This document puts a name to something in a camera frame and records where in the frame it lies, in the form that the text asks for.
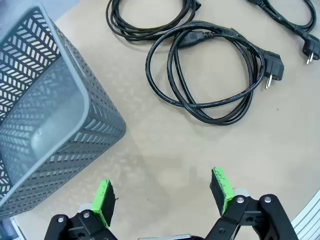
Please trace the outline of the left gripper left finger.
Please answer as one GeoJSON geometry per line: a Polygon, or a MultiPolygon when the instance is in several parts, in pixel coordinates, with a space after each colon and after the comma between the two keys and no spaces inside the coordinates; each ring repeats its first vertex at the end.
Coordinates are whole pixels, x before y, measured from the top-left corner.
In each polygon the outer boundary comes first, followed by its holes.
{"type": "Polygon", "coordinates": [[[109,230],[114,213],[116,197],[109,180],[102,180],[89,209],[75,216],[54,215],[48,225],[46,240],[115,240],[109,230]]]}

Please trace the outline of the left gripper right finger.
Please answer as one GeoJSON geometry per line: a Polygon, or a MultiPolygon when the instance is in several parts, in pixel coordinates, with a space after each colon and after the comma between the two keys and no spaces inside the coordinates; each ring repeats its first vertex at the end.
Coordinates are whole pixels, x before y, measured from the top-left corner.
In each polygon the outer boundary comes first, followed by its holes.
{"type": "Polygon", "coordinates": [[[220,218],[206,240],[233,240],[242,226],[251,226],[260,240],[297,240],[298,236],[274,194],[258,200],[235,194],[222,168],[211,170],[210,189],[220,218]]]}

